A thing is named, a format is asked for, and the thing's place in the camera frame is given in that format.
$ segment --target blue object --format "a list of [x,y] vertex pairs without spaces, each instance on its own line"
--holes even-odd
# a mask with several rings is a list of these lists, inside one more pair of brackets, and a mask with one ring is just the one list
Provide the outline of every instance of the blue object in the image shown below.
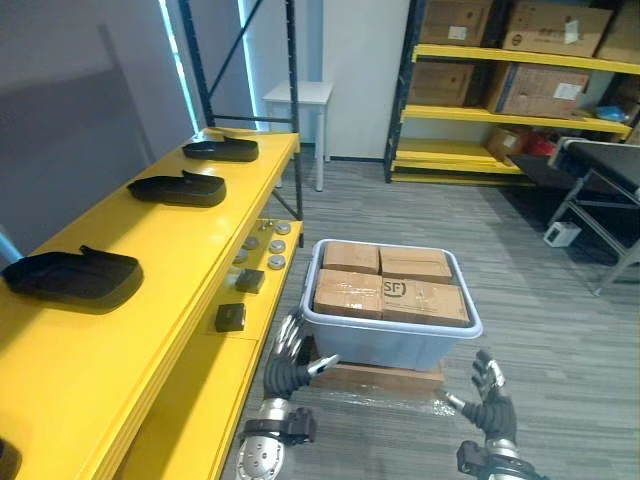
[[610,122],[623,123],[626,122],[628,116],[620,107],[596,107],[596,117],[601,120],[609,120]]
[[0,231],[0,255],[7,259],[9,263],[17,262],[24,258],[15,245],[9,240],[2,231]]

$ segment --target metal knob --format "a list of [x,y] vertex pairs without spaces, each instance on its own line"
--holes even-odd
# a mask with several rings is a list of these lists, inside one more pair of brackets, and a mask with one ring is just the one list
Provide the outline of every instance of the metal knob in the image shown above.
[[291,232],[291,224],[289,222],[277,223],[273,229],[278,235],[287,235]]
[[267,260],[267,266],[272,270],[281,270],[287,264],[283,255],[271,255]]
[[256,248],[258,248],[258,245],[260,245],[260,241],[258,240],[258,238],[251,236],[247,237],[247,239],[242,244],[242,248],[246,250],[255,250]]
[[272,240],[269,244],[269,251],[271,253],[282,253],[287,249],[287,244],[282,240]]
[[238,250],[238,253],[236,253],[235,258],[233,259],[233,263],[238,264],[246,262],[247,258],[249,258],[249,252],[244,248],[241,248],[240,250]]

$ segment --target black plastic tray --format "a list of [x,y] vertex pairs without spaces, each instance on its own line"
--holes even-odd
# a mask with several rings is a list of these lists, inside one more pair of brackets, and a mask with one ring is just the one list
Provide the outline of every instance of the black plastic tray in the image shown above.
[[224,200],[224,178],[182,171],[182,177],[150,177],[127,186],[138,200],[169,205],[213,207]]
[[224,162],[252,162],[258,158],[258,142],[224,137],[223,142],[205,140],[182,147],[189,158],[220,160]]
[[101,311],[123,304],[142,284],[142,268],[135,258],[85,245],[80,251],[82,255],[49,252],[25,257],[6,267],[2,276],[15,293]]

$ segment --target label on box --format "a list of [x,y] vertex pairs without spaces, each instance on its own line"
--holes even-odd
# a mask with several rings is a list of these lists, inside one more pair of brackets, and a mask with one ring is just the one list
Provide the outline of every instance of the label on box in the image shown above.
[[455,25],[449,26],[449,39],[450,40],[466,40],[467,27],[457,27]]
[[516,144],[517,139],[518,137],[514,135],[507,135],[505,139],[502,141],[502,145],[504,145],[507,148],[511,148]]
[[564,43],[569,45],[578,41],[578,20],[571,20],[564,24]]
[[581,85],[574,85],[572,83],[559,83],[556,87],[556,92],[553,94],[553,98],[559,98],[561,100],[575,100],[582,92]]

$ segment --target sf logo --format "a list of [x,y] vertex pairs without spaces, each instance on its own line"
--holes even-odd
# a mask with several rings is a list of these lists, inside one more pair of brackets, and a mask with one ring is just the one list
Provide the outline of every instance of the sf logo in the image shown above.
[[402,297],[407,293],[407,285],[400,281],[385,280],[384,294],[387,297]]

